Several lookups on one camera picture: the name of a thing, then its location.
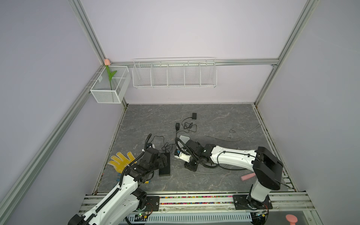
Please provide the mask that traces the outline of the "black network switch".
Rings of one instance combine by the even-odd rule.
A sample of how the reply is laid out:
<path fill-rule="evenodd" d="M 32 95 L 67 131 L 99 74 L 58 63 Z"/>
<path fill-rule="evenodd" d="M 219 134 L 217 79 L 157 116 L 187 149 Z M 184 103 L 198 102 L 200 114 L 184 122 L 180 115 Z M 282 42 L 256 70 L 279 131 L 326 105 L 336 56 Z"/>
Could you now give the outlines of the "black network switch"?
<path fill-rule="evenodd" d="M 170 153 L 163 153 L 161 154 L 162 166 L 159 169 L 158 175 L 162 176 L 170 176 L 171 175 L 171 159 Z"/>

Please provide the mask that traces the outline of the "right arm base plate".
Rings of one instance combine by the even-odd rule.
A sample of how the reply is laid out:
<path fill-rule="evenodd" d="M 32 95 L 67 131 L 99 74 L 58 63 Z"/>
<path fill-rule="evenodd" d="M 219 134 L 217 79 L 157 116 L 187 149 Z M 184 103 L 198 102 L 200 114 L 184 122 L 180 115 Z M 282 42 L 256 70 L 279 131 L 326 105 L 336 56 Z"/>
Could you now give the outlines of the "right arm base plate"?
<path fill-rule="evenodd" d="M 263 202 L 257 200 L 248 200 L 248 195 L 233 195 L 233 204 L 236 210 L 270 210 L 273 209 L 273 206 L 270 202 L 269 196 L 266 196 Z"/>

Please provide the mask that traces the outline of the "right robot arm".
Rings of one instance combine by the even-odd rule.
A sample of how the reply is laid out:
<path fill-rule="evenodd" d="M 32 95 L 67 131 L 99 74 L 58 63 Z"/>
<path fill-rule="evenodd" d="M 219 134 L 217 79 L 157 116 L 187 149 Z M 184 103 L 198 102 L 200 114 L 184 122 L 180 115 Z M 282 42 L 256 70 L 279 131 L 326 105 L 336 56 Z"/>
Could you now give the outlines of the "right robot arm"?
<path fill-rule="evenodd" d="M 280 190 L 283 163 L 265 147 L 256 150 L 234 150 L 214 144 L 204 147 L 190 140 L 187 136 L 175 138 L 177 147 L 176 158 L 184 161 L 184 167 L 197 171 L 199 165 L 214 169 L 222 165 L 237 167 L 234 171 L 250 170 L 255 173 L 256 181 L 251 186 L 249 194 L 235 201 L 235 206 L 245 210 L 269 209 L 265 201 L 271 191 Z"/>

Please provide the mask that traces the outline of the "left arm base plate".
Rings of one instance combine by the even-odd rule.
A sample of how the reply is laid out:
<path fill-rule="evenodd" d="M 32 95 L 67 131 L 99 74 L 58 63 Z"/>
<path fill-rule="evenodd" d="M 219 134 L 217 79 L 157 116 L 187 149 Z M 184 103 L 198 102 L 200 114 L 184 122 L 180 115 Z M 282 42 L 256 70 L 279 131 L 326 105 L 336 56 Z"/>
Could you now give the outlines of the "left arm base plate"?
<path fill-rule="evenodd" d="M 159 196 L 146 196 L 139 200 L 139 205 L 136 211 L 158 212 L 159 207 L 160 207 Z"/>

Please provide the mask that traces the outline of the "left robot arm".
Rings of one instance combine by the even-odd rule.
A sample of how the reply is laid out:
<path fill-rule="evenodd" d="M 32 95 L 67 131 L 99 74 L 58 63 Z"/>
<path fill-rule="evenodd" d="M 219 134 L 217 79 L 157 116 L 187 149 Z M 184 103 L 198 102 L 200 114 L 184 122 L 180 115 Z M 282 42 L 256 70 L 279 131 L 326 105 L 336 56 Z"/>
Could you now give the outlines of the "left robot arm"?
<path fill-rule="evenodd" d="M 118 225 L 131 212 L 146 207 L 147 194 L 139 186 L 167 166 L 167 156 L 149 145 L 151 136 L 145 139 L 140 156 L 121 172 L 117 185 L 85 214 L 74 215 L 69 225 Z"/>

